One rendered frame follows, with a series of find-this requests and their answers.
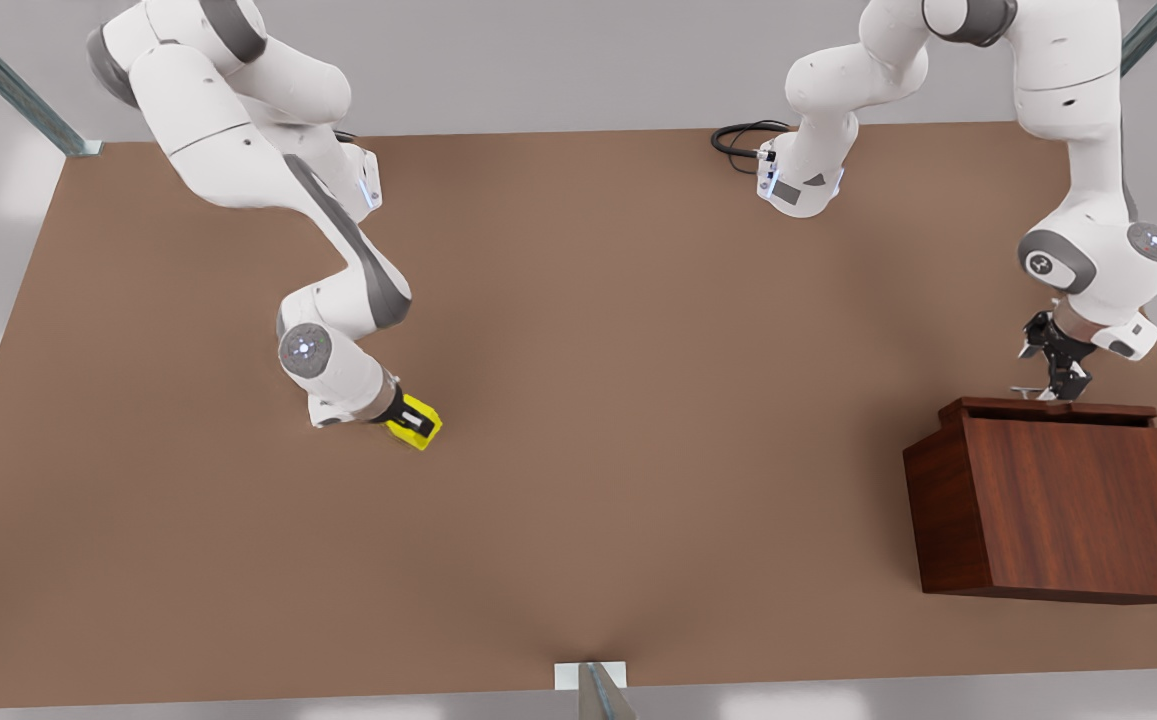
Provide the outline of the dark wooden cabinet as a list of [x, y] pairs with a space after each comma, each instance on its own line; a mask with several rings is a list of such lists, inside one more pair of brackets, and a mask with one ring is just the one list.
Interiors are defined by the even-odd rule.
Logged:
[[902, 460], [924, 592], [1157, 603], [1157, 428], [961, 416]]

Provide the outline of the dark wooden drawer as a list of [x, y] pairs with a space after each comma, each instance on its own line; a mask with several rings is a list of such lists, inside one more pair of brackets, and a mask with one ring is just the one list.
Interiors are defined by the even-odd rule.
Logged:
[[1099, 427], [1154, 427], [1157, 410], [1149, 406], [1034, 401], [1034, 398], [961, 397], [939, 409], [943, 427], [965, 419], [1030, 423], [1076, 423]]

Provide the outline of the yellow square block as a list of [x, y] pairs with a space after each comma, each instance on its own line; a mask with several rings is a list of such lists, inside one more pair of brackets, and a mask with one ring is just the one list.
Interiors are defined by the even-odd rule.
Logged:
[[430, 446], [432, 439], [444, 425], [435, 409], [404, 392], [395, 396], [379, 420], [392, 436], [419, 451]]

